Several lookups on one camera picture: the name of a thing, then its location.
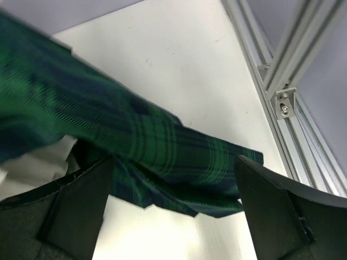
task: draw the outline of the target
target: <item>metal frame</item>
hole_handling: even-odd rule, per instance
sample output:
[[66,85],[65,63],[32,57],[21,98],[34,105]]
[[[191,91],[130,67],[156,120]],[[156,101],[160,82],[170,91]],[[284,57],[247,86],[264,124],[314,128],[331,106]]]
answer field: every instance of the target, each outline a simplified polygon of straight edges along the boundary
[[[296,84],[322,42],[347,8],[345,0],[299,1],[293,20],[273,54],[246,0],[222,0],[245,54],[269,125],[288,175],[322,191],[347,197],[347,178],[332,156],[305,106],[295,96]],[[280,116],[279,97],[289,98],[290,115]],[[295,101],[300,100],[298,107]]]

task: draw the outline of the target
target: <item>plaid pattern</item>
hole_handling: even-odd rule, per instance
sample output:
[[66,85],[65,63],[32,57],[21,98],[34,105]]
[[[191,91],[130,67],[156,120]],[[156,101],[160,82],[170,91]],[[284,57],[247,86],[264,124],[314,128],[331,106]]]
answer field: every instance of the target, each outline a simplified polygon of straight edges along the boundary
[[242,210],[234,159],[262,154],[184,127],[70,51],[0,12],[0,163],[64,135],[81,166],[115,159],[111,194],[195,216]]

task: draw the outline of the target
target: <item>plaid cloth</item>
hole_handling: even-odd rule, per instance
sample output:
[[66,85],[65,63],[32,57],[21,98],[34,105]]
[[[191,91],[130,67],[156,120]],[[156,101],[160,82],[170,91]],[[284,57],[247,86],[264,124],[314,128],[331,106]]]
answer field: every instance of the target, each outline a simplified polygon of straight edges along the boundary
[[71,135],[81,166],[114,156],[113,196],[190,216],[242,211],[234,159],[262,164],[261,153],[184,127],[3,12],[0,35],[0,163]]

